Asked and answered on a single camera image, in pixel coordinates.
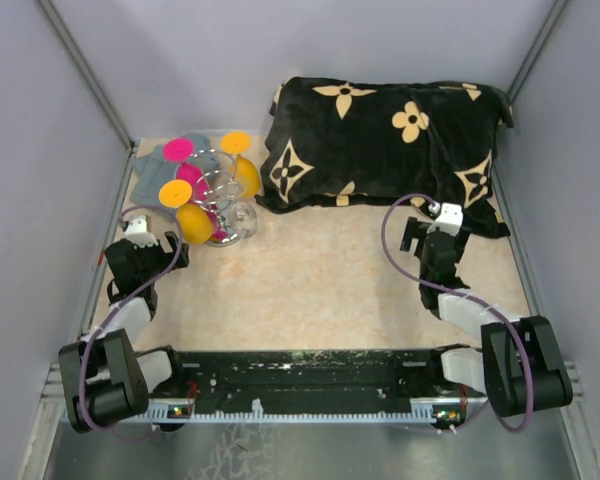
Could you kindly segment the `yellow plastic wine glass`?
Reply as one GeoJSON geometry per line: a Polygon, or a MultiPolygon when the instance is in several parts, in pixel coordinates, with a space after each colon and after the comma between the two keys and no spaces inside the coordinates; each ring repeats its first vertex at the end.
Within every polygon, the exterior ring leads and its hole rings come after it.
{"type": "Polygon", "coordinates": [[[247,198],[254,197],[261,189],[258,169],[244,156],[251,143],[250,135],[244,131],[230,132],[221,140],[221,149],[235,158],[235,165],[231,167],[231,172],[236,174],[247,198]]]}
{"type": "Polygon", "coordinates": [[[212,222],[201,207],[191,203],[193,188],[189,182],[175,179],[165,183],[158,198],[164,207],[176,210],[176,219],[188,243],[203,244],[211,238],[212,222]]]}

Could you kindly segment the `magenta plastic wine glass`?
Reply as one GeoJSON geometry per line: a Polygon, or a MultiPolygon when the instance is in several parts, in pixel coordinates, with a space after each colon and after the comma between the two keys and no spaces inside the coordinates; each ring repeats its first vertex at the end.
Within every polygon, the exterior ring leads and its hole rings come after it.
{"type": "Polygon", "coordinates": [[[222,229],[216,206],[211,205],[212,187],[210,177],[215,166],[203,166],[195,155],[194,142],[176,138],[162,150],[164,159],[176,165],[174,179],[165,183],[159,191],[160,203],[175,210],[185,241],[190,244],[217,243],[226,240],[228,234],[222,229]]]}

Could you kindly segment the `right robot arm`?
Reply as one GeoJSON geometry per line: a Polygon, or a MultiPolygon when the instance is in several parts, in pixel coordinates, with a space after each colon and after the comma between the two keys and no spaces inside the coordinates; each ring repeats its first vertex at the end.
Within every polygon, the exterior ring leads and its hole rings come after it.
{"type": "Polygon", "coordinates": [[[415,244],[419,260],[419,291],[424,307],[480,341],[477,348],[452,347],[426,372],[428,387],[441,396],[461,384],[484,393],[495,413],[506,418],[572,403],[572,382],[554,330],[543,316],[508,316],[474,302],[468,285],[457,275],[468,233],[455,235],[408,219],[400,249],[415,244]]]}

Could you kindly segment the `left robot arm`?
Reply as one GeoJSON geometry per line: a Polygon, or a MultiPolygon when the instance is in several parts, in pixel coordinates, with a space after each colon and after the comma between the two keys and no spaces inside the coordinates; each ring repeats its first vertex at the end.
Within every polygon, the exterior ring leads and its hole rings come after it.
{"type": "Polygon", "coordinates": [[[173,347],[138,353],[133,343],[156,314],[157,280],[189,265],[189,246],[169,231],[171,249],[165,250],[144,214],[124,220],[122,226],[123,237],[104,250],[113,275],[107,285],[105,320],[58,352],[68,419],[78,433],[141,415],[156,389],[174,397],[188,384],[188,373],[173,347]]]}

